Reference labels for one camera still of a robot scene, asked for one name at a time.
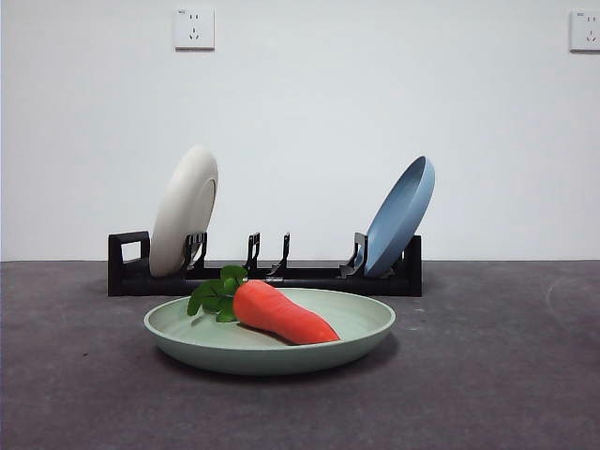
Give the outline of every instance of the carrot leaves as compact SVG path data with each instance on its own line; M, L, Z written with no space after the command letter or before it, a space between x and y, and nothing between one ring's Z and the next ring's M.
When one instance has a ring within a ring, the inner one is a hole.
M233 295L247 275L248 271L244 267L226 265L221 269L219 279L209 279L194 290L187 302L187 315L198 314L202 307L205 313L217 314L217 322L236 321Z

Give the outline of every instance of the wall outlet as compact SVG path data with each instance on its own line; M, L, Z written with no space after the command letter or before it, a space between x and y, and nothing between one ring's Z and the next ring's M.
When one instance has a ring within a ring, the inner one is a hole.
M176 50L215 49L214 9L177 9L173 15L172 29Z
M571 52L600 52L600 11L571 11Z

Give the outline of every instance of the orange carrot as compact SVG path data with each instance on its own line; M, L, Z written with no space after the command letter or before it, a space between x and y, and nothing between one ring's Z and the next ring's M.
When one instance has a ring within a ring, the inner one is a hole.
M339 340L321 316L296 305L264 281L252 279L233 296L233 313L241 323L272 331L296 344Z

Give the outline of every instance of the light green plate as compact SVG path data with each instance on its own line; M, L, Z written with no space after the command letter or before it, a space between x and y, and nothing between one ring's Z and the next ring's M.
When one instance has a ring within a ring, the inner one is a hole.
M396 319L389 306L362 295L280 290L327 320L340 340L288 345L239 322L218 323L214 314L189 317L189 297L155 307L143 323L162 351L186 364L224 373L282 375L332 368L360 358L385 338Z

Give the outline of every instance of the dish rack prong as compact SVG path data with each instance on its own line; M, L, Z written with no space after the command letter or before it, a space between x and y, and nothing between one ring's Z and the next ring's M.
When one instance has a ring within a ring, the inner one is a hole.
M124 244L140 242L140 258L123 260ZM148 232L127 232L109 235L108 295L188 295L208 279L219 278L225 263L205 260L208 234L189 234L183 243L183 263L173 275L152 277L149 268L150 238ZM368 237L354 234L351 258L343 264L316 262L293 263L290 254L290 234L283 237L283 255L278 263L263 267L259 264L261 234L255 232L247 240L247 260L243 264L247 277L262 279L275 287L314 288L365 295L422 294L421 236L413 236L408 246L387 273L381 277L366 277Z

